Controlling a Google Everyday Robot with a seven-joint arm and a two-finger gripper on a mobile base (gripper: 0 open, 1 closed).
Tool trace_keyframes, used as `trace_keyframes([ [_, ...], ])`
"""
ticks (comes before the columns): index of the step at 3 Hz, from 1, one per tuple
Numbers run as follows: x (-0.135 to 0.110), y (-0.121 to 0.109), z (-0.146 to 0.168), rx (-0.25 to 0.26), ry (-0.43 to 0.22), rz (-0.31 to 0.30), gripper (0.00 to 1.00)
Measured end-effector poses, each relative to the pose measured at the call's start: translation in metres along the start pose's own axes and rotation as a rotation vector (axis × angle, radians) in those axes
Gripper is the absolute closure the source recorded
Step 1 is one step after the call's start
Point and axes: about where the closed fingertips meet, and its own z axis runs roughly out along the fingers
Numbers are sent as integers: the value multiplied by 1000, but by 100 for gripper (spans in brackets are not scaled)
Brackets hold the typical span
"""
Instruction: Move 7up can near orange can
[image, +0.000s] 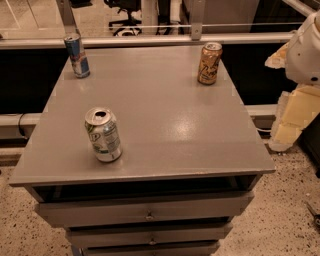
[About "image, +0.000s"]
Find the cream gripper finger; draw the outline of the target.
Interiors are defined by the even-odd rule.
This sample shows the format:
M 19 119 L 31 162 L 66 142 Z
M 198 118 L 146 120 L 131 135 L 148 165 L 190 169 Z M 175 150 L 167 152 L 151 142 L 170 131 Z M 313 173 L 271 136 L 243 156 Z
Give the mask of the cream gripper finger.
M 267 58 L 265 66 L 274 69 L 284 68 L 286 66 L 286 54 L 289 43 L 285 43 L 276 52 Z
M 276 109 L 268 145 L 284 152 L 320 113 L 320 86 L 299 84 L 291 93 L 283 91 Z

